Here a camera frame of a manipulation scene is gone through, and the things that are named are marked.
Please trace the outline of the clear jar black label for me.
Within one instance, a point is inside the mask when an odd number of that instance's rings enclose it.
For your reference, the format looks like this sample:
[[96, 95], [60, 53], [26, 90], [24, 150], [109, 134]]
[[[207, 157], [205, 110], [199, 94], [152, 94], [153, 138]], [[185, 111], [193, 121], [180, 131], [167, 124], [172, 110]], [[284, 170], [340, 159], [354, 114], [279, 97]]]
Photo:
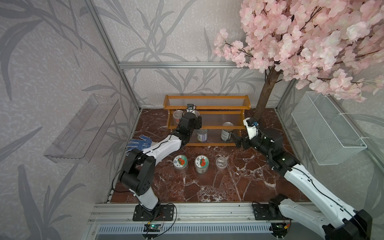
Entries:
[[176, 111], [173, 113], [173, 119], [174, 119], [174, 122], [175, 122], [176, 124], [178, 124], [178, 123], [180, 122], [180, 120], [181, 120], [183, 114], [184, 114], [184, 111], [182, 111], [182, 110], [176, 110]]

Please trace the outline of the tomato label seed jar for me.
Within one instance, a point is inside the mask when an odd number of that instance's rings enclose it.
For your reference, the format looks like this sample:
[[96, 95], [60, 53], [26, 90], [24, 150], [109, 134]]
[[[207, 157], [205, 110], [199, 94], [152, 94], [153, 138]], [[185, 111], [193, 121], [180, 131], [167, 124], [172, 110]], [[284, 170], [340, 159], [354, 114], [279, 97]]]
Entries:
[[195, 159], [195, 168], [199, 174], [204, 174], [209, 168], [209, 159], [206, 156], [200, 155]]
[[177, 155], [173, 159], [173, 166], [178, 171], [185, 171], [188, 167], [188, 158], [185, 155]]

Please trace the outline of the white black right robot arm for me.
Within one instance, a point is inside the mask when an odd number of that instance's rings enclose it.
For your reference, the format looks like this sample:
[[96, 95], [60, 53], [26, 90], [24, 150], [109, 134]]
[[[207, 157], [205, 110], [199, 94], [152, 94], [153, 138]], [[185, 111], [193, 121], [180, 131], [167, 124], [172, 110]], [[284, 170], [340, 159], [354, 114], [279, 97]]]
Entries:
[[319, 209], [316, 213], [300, 206], [286, 196], [271, 201], [275, 210], [312, 230], [325, 240], [369, 240], [373, 218], [365, 211], [355, 210], [320, 183], [299, 160], [283, 147], [283, 136], [275, 129], [247, 129], [248, 135], [231, 138], [238, 148], [254, 149], [266, 156], [272, 170], [296, 186]]

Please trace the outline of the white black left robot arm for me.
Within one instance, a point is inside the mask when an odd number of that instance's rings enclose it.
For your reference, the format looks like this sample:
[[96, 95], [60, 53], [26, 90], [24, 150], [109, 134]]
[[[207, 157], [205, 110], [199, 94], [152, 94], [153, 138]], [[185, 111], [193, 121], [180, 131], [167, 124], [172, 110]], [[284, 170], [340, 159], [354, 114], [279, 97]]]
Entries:
[[132, 149], [128, 152], [118, 180], [135, 195], [144, 210], [152, 212], [160, 204], [152, 189], [156, 165], [183, 148], [190, 141], [194, 130], [201, 127], [202, 117], [186, 112], [177, 128], [164, 140], [150, 148]]

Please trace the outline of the purple flower seed can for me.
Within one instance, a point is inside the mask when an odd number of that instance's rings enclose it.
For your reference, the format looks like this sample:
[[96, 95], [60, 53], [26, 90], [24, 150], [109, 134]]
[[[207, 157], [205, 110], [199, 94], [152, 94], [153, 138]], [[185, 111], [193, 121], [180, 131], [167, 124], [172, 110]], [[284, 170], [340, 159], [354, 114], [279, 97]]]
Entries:
[[197, 140], [199, 142], [206, 142], [208, 140], [208, 130], [207, 129], [197, 130]]

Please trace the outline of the orange wooden three-tier shelf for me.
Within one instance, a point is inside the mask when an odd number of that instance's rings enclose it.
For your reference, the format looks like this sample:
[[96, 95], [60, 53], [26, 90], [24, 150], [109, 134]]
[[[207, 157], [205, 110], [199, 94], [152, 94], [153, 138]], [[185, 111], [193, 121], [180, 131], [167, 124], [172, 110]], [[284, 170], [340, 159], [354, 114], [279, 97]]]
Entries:
[[241, 135], [246, 131], [243, 124], [245, 111], [251, 109], [251, 102], [245, 96], [165, 96], [164, 109], [168, 110], [167, 128], [173, 131], [178, 123], [173, 116], [177, 110], [184, 111], [188, 104], [193, 104], [194, 110], [202, 117], [202, 130], [208, 131], [208, 139], [198, 140], [197, 130], [194, 131], [188, 147], [215, 146], [234, 147], [235, 143], [223, 141], [222, 130]]

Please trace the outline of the blue dotted work glove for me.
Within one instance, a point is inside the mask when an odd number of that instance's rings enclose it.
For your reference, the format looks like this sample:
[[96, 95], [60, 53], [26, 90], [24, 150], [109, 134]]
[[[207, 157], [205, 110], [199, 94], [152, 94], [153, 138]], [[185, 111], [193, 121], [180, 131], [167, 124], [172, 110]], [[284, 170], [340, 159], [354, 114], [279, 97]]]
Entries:
[[153, 141], [151, 138], [145, 135], [140, 135], [138, 139], [129, 140], [129, 142], [126, 145], [126, 155], [128, 155], [129, 152], [133, 149], [144, 150], [151, 147], [152, 144], [153, 144]]

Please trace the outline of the circuit board right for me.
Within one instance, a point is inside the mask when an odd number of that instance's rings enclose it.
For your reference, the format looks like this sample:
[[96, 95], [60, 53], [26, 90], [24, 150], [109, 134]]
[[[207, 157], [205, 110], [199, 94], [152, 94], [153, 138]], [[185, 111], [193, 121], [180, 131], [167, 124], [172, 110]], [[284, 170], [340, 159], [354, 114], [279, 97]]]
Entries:
[[287, 233], [289, 231], [291, 227], [291, 224], [288, 223], [280, 223], [280, 224], [275, 224], [275, 223], [272, 223], [271, 224], [271, 227], [270, 227], [270, 231], [272, 231], [273, 233], [280, 233], [280, 232], [284, 232], [284, 233]]

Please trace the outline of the green circuit board left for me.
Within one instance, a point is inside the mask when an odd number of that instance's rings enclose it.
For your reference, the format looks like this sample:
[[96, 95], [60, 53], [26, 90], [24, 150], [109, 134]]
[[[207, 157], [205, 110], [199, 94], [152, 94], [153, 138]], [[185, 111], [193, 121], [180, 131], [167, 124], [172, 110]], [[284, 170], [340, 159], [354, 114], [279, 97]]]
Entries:
[[144, 232], [146, 233], [159, 233], [162, 230], [163, 225], [161, 224], [145, 224]]

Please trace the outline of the artificial cherry blossom tree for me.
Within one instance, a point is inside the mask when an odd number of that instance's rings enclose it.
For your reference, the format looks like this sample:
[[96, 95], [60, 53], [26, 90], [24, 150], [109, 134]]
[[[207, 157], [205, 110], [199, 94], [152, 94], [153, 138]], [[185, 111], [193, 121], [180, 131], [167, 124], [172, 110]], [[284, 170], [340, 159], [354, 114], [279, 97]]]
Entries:
[[229, 43], [221, 29], [214, 53], [264, 74], [256, 120], [281, 80], [356, 102], [384, 87], [383, 76], [355, 79], [384, 61], [383, 1], [243, 1], [240, 17], [245, 40]]

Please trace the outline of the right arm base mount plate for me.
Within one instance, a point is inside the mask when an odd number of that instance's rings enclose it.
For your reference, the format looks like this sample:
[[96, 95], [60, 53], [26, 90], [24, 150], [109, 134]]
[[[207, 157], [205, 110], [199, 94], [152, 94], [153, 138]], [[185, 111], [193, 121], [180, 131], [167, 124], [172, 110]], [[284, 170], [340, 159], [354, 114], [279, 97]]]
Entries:
[[275, 204], [252, 202], [252, 209], [256, 221], [283, 221], [285, 219]]

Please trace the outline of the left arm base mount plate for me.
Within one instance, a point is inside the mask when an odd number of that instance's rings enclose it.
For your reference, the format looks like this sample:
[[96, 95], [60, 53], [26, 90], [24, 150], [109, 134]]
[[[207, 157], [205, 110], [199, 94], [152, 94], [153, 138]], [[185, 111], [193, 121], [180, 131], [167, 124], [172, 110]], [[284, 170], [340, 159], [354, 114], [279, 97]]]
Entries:
[[137, 205], [133, 214], [134, 222], [173, 221], [176, 208], [172, 204], [158, 205], [153, 210], [148, 210]]

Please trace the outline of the clear acrylic wall shelf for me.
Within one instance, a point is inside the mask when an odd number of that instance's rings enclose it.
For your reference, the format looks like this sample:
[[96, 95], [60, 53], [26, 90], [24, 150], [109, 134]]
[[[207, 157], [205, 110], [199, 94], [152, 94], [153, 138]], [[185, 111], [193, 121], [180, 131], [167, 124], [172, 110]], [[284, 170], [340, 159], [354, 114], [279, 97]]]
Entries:
[[54, 163], [89, 163], [120, 107], [118, 99], [91, 95], [44, 152], [44, 157]]

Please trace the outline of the aluminium front rail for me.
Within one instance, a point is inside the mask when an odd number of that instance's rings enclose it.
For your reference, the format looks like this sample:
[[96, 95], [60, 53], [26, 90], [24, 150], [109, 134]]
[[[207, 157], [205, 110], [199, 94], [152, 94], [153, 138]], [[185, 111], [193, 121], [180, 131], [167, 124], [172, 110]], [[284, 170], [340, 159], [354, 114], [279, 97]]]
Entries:
[[[136, 203], [96, 204], [88, 224], [133, 224]], [[251, 202], [175, 203], [178, 213], [170, 223], [278, 223], [266, 216], [257, 221]]]

